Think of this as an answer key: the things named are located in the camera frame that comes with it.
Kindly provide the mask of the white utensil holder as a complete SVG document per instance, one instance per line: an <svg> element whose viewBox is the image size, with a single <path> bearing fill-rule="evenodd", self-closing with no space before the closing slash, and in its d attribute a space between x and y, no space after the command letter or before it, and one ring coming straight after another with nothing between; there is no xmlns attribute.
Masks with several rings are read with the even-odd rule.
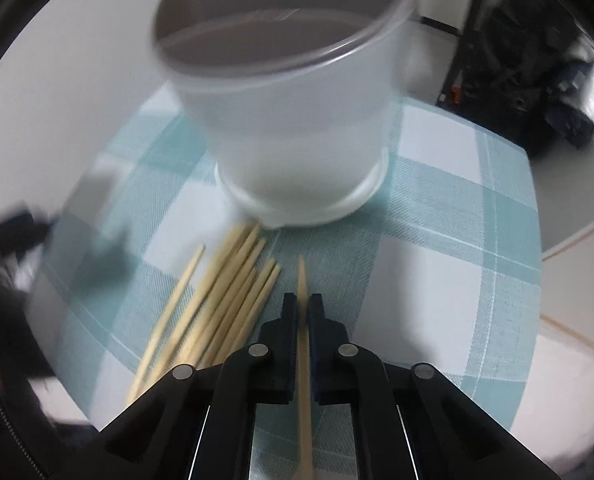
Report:
<svg viewBox="0 0 594 480"><path fill-rule="evenodd" d="M376 193L417 1L160 0L154 53L237 206L319 226Z"/></svg>

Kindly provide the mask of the wooden chopstick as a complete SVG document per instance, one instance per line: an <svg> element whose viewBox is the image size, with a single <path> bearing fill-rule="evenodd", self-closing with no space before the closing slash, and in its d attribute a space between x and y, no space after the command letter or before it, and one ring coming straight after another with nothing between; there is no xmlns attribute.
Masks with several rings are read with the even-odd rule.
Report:
<svg viewBox="0 0 594 480"><path fill-rule="evenodd" d="M227 260L227 265L220 272L215 286L207 298L207 304L194 324L183 351L187 362L198 367L199 361L215 337L217 328L227 312L236 293L241 288L249 273L250 254L258 245L259 228L255 226L244 240L241 247Z"/></svg>
<svg viewBox="0 0 594 480"><path fill-rule="evenodd" d="M138 393L140 392L140 388L142 386L142 382L145 378L146 372L148 371L148 367L151 365L155 350L159 344L161 336L163 336L163 332L166 330L168 323L170 321L171 315L177 309L178 303L183 295L183 292L186 289L187 284L189 284L190 279L201 260L201 256L205 252L205 246L201 245L196 249L194 255L192 256L191 260L187 264L185 270L183 271L180 280L178 281L177 285L171 292L171 295L167 301L165 309L163 309L163 313L160 315L159 319L157 320L151 336L148 338L148 343L146 344L145 350L142 354L142 358L136 374L134 375L134 381L131 384L131 387L128 392L128 396L126 399L126 405L129 406L134 400L137 399Z"/></svg>
<svg viewBox="0 0 594 480"><path fill-rule="evenodd" d="M268 259L263 265L261 273L258 273L256 268L250 270L242 287L227 307L227 312L216 330L215 337L212 338L204 356L199 361L200 367L219 364L227 357L233 346L233 341L242 330L251 305L256 301L274 267L275 260Z"/></svg>
<svg viewBox="0 0 594 480"><path fill-rule="evenodd" d="M307 326L308 287L306 263L297 259L297 304L299 326L297 334L297 406L299 437L299 478L313 478L312 426L310 390L310 350Z"/></svg>
<svg viewBox="0 0 594 480"><path fill-rule="evenodd" d="M166 340L163 340L163 336L161 336L151 365L148 367L148 371L146 372L145 378L142 382L140 391L146 385L151 385L156 379L163 376L163 373L165 373L166 370L168 370L168 366L177 354L181 341L191 322L193 321L193 318L195 318L196 313L201 310L203 304L205 304L211 283L208 273L210 271L216 271L219 269L219 266L221 266L221 263L223 263L223 258L227 248L229 248L234 242L236 233L243 229L244 224L246 223L237 224L233 229L227 232L227 235L217 249L216 254L213 255L213 258L208 263L207 269L201 278L201 281L199 281L195 287L192 297L183 307L180 318L178 319L178 322L175 323L175 327L171 330Z"/></svg>
<svg viewBox="0 0 594 480"><path fill-rule="evenodd" d="M208 273L211 283L204 307L190 332L184 337L175 355L175 364L197 365L205 353L227 307L239 291L241 282L247 277L248 272L243 271L243 268L257 244L260 230L259 223L252 226L244 224L243 229L236 233L234 242L227 248L219 269Z"/></svg>
<svg viewBox="0 0 594 480"><path fill-rule="evenodd" d="M251 305L251 308L248 311L248 316L242 326L242 330L239 332L239 336L235 338L235 341L233 341L233 346L227 356L230 356L230 354L234 350L241 348L244 342L247 341L247 338L249 337L255 324L257 323L260 312L263 306L265 305L265 302L267 301L270 292L273 289L277 278L279 277L280 272L281 267L275 262L275 267L273 268L269 278L263 285L262 290L259 296L257 297L256 301Z"/></svg>

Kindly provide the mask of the teal plaid placemat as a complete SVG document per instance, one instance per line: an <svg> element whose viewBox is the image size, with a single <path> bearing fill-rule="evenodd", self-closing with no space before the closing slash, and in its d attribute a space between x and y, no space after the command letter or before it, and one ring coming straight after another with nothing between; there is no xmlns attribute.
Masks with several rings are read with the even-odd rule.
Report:
<svg viewBox="0 0 594 480"><path fill-rule="evenodd" d="M201 283L239 211L168 88L103 148L55 226L26 315L96 428L125 407L145 346L186 268ZM438 367L500 425L525 390L540 313L541 240L526 154L411 99L399 102L378 192L343 220L268 231L279 314L308 288L384 361Z"/></svg>

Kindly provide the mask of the silver folded umbrella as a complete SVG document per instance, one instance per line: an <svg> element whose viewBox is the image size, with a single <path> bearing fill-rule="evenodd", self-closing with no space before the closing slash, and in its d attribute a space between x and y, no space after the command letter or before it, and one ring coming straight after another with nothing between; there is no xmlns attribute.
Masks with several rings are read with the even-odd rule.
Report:
<svg viewBox="0 0 594 480"><path fill-rule="evenodd" d="M545 121L575 148L594 136L594 61L569 61L551 87Z"/></svg>

